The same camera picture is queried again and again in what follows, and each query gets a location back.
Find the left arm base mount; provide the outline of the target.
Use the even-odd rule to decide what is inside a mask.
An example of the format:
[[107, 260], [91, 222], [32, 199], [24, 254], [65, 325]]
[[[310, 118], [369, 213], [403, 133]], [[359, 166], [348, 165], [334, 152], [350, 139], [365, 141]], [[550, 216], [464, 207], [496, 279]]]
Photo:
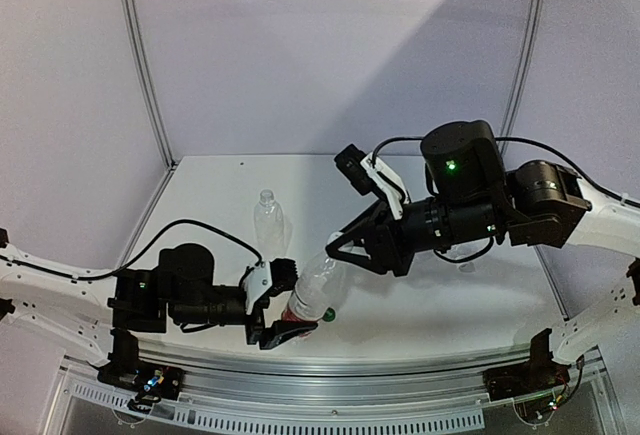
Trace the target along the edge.
[[182, 369], [140, 359], [138, 339], [129, 331], [115, 328], [110, 334], [112, 349], [108, 363], [97, 369], [99, 382], [132, 392], [127, 409], [145, 415], [163, 400], [178, 400], [185, 375]]

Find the red label water bottle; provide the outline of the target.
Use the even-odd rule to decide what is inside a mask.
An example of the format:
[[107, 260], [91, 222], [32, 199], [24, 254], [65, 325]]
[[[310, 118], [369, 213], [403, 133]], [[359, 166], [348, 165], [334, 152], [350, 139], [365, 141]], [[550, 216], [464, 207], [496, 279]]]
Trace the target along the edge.
[[325, 251], [316, 254], [303, 268], [281, 314], [281, 320], [324, 322], [331, 307], [336, 311], [343, 299], [346, 265]]

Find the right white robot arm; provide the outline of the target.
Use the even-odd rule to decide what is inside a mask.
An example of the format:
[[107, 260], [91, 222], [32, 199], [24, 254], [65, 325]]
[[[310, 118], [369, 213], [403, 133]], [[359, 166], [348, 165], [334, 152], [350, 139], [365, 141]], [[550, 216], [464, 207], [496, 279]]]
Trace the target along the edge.
[[336, 260], [404, 276], [417, 253], [445, 258], [464, 243], [591, 246], [637, 257], [639, 205], [593, 181], [564, 155], [507, 170], [483, 120], [442, 125], [419, 138], [428, 195], [411, 199], [378, 151], [348, 146], [335, 159], [376, 201], [327, 245]]

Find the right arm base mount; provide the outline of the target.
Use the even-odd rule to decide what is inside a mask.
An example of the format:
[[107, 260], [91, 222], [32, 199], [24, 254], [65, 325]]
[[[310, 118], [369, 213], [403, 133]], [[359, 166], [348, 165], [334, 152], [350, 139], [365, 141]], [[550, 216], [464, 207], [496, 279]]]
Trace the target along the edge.
[[552, 330], [546, 328], [531, 339], [529, 357], [524, 362], [483, 372], [483, 383], [490, 400], [511, 399], [516, 416], [525, 424], [549, 421], [574, 396], [582, 382], [585, 357], [581, 355], [576, 361], [578, 378], [570, 389], [570, 365], [553, 361], [551, 333]]

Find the green bottle cap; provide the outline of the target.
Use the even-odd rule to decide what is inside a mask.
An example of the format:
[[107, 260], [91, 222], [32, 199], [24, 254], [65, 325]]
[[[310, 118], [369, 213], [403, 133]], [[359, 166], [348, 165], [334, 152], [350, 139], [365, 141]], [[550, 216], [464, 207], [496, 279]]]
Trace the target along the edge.
[[324, 313], [322, 320], [326, 323], [331, 323], [336, 319], [336, 311], [329, 307]]

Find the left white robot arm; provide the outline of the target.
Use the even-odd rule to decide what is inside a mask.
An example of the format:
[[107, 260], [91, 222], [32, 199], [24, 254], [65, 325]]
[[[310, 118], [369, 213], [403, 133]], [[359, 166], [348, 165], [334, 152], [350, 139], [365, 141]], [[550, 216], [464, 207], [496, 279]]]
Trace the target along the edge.
[[201, 244], [181, 243], [125, 265], [85, 269], [29, 255], [1, 237], [1, 317], [62, 345], [91, 364], [107, 364], [125, 337], [175, 358], [189, 352], [272, 350], [316, 323], [275, 321], [265, 312], [298, 278], [293, 260], [242, 264], [216, 283], [216, 259]]

